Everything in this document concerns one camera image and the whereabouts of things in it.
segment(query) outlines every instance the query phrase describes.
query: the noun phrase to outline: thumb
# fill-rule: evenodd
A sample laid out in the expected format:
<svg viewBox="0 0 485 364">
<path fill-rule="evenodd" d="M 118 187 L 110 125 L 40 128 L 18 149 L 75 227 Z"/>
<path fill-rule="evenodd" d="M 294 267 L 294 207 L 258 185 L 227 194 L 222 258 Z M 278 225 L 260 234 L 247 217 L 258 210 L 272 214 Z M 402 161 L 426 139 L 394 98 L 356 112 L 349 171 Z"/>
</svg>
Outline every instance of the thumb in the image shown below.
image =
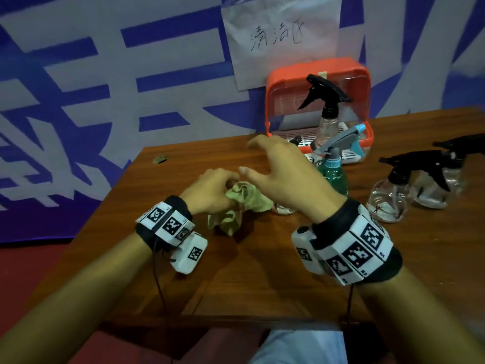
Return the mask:
<svg viewBox="0 0 485 364">
<path fill-rule="evenodd" d="M 266 185 L 268 183 L 267 175 L 260 174 L 258 171 L 243 166 L 239 167 L 239 172 L 242 175 L 245 175 L 249 179 L 249 182 L 256 185 L 259 190 L 263 190 L 266 188 Z"/>
</svg>

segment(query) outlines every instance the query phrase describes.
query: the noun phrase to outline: wall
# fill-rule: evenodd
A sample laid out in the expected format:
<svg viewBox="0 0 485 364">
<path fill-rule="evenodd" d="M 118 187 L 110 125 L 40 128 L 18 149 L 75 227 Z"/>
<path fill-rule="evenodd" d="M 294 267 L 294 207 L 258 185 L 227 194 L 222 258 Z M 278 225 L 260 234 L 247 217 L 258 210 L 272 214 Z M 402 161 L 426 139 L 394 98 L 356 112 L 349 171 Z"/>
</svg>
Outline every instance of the wall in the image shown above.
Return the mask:
<svg viewBox="0 0 485 364">
<path fill-rule="evenodd" d="M 0 242 L 74 235 L 144 146 L 262 130 L 220 4 L 0 1 Z M 338 54 L 372 117 L 485 104 L 484 26 L 485 0 L 343 0 Z"/>
</svg>

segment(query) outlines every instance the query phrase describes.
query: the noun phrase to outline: paper sign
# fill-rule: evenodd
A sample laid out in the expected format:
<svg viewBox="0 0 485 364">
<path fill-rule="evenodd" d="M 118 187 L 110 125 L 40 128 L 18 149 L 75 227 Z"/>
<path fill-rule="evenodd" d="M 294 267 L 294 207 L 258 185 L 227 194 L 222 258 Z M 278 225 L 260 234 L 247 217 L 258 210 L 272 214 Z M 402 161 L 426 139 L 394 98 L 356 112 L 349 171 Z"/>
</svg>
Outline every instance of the paper sign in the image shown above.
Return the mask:
<svg viewBox="0 0 485 364">
<path fill-rule="evenodd" d="M 342 0 L 253 0 L 222 8 L 238 90 L 280 67 L 336 56 Z"/>
</svg>

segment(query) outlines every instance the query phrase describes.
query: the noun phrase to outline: green bottle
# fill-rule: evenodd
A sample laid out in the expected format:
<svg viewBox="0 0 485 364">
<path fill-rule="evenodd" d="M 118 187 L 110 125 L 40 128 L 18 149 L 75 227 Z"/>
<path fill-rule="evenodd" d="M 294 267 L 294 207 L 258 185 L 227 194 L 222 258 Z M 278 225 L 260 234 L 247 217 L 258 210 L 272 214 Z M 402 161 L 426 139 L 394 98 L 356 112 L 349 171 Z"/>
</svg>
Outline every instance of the green bottle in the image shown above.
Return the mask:
<svg viewBox="0 0 485 364">
<path fill-rule="evenodd" d="M 340 194 L 349 195 L 347 175 L 341 166 L 342 157 L 337 147 L 330 147 L 325 162 L 318 167 L 318 171 L 327 179 L 332 188 Z"/>
</svg>

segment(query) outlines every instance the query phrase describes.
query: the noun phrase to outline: forearm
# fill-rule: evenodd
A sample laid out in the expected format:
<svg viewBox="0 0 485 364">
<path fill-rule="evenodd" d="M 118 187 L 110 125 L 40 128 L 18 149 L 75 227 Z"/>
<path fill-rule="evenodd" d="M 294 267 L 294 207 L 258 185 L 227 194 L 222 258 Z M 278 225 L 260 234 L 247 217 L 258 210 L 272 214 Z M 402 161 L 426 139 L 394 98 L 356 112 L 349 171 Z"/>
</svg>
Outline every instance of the forearm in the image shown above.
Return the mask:
<svg viewBox="0 0 485 364">
<path fill-rule="evenodd" d="M 0 340 L 2 361 L 68 362 L 112 311 L 150 256 L 150 248 L 138 235 L 124 239 L 12 328 Z"/>
<path fill-rule="evenodd" d="M 483 346 L 407 268 L 357 290 L 399 363 L 485 362 Z"/>
</svg>

